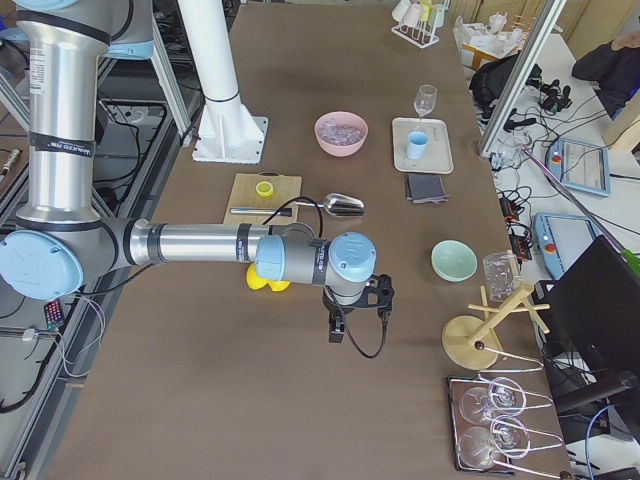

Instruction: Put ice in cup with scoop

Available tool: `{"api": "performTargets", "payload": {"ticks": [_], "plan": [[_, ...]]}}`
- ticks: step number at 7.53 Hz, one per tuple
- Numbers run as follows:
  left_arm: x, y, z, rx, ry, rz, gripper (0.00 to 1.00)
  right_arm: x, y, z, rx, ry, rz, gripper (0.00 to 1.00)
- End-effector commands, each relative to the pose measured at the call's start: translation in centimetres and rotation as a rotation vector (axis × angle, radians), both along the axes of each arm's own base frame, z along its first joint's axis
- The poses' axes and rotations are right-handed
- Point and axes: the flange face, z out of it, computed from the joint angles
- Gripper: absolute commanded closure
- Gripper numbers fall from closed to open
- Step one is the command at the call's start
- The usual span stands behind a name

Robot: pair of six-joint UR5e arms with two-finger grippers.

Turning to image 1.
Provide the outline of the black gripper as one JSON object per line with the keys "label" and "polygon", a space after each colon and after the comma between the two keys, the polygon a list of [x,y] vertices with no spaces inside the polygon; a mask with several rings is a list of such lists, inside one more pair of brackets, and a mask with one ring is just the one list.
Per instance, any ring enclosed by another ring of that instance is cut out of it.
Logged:
{"label": "black gripper", "polygon": [[387,274],[373,274],[366,282],[361,295],[351,304],[341,305],[337,302],[338,295],[326,287],[323,291],[323,304],[329,312],[330,343],[341,343],[345,334],[344,320],[353,310],[375,309],[378,317],[387,322],[393,307],[395,291],[392,279]]}

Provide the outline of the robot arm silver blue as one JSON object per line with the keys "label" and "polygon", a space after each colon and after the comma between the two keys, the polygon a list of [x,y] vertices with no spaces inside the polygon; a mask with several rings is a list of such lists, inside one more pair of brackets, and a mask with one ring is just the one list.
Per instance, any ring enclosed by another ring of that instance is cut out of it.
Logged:
{"label": "robot arm silver blue", "polygon": [[388,321],[391,280],[375,273],[376,250],[362,234],[325,240],[301,224],[153,224],[93,208],[98,62],[153,55],[150,2],[21,1],[17,23],[30,42],[29,193],[1,243],[1,275],[15,291],[50,301],[128,266],[237,261],[267,280],[321,286],[333,342],[349,335],[353,310],[373,308]]}

